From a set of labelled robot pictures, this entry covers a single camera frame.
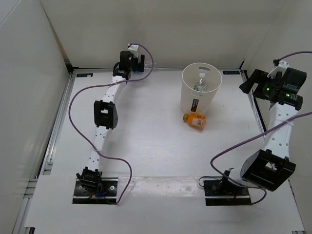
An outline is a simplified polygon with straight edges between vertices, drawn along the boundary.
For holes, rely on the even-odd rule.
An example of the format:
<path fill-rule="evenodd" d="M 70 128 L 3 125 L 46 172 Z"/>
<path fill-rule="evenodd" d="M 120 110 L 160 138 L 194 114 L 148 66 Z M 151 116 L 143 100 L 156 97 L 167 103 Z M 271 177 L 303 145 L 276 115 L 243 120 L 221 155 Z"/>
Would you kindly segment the small green label water bottle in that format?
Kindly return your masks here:
<path fill-rule="evenodd" d="M 199 92 L 207 92 L 208 91 L 208 84 L 205 81 L 206 74 L 199 73 L 199 80 L 194 83 L 193 89 Z"/>

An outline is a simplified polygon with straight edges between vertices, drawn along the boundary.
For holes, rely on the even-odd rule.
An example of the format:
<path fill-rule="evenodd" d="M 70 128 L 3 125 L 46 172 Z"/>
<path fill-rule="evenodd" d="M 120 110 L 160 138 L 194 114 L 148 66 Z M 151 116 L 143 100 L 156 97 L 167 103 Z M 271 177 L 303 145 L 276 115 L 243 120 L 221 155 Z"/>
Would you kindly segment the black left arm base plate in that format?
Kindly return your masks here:
<path fill-rule="evenodd" d="M 113 205 L 117 201 L 117 186 L 118 178 L 102 178 L 100 185 L 94 191 L 92 189 L 87 189 L 76 179 L 72 203 Z"/>

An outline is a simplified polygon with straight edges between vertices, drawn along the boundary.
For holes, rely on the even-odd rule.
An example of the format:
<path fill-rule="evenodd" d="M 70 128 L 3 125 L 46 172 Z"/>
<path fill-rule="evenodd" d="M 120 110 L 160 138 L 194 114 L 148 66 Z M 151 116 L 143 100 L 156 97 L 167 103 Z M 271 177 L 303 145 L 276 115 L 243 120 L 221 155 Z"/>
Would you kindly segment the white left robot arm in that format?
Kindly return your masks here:
<path fill-rule="evenodd" d="M 102 172 L 100 170 L 99 153 L 112 130 L 117 126 L 118 115 L 115 102 L 121 91 L 130 79 L 132 72 L 144 72 L 145 56 L 138 53 L 138 45 L 130 45 L 127 50 L 120 52 L 119 62 L 113 68 L 111 86 L 102 99 L 94 102 L 94 122 L 96 136 L 93 142 L 93 151 L 89 156 L 86 168 L 78 174 L 81 186 L 92 195 L 102 191 Z"/>

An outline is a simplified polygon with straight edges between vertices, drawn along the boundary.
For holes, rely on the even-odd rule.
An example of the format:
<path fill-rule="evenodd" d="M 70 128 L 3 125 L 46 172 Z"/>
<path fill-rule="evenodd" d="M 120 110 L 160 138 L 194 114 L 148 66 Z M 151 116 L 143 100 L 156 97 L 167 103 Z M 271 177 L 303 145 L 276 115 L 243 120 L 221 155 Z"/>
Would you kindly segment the blue label plastic bottle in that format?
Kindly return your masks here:
<path fill-rule="evenodd" d="M 151 61 L 145 62 L 145 70 L 144 70 L 144 72 L 149 71 L 151 69 L 153 69 L 153 71 L 157 70 L 157 63 L 156 62 L 152 63 Z"/>

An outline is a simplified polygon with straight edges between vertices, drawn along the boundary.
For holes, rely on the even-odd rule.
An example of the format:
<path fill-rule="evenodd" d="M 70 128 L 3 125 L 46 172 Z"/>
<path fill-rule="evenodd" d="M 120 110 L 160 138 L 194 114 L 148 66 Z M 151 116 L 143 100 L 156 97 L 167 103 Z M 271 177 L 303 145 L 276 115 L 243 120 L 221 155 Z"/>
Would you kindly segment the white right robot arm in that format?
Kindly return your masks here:
<path fill-rule="evenodd" d="M 289 141 L 293 127 L 291 117 L 298 115 L 303 104 L 298 91 L 306 81 L 307 74 L 293 68 L 269 73 L 254 70 L 249 79 L 240 85 L 248 93 L 254 84 L 254 95 L 271 103 L 269 114 L 270 133 L 266 134 L 264 145 L 250 156 L 241 169 L 232 169 L 228 178 L 219 182 L 219 190 L 232 194 L 237 186 L 259 186 L 271 192 L 282 185 L 295 171 L 296 164 L 290 162 Z"/>

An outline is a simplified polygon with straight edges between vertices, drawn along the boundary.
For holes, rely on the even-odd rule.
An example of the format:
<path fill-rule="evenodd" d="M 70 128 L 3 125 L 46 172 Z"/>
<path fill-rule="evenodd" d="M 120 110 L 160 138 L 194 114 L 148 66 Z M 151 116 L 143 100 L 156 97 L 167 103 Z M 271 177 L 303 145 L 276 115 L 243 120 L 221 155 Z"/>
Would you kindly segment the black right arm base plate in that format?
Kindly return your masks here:
<path fill-rule="evenodd" d="M 251 197 L 247 188 L 222 183 L 218 180 L 205 180 L 204 194 L 206 206 L 247 206 Z"/>

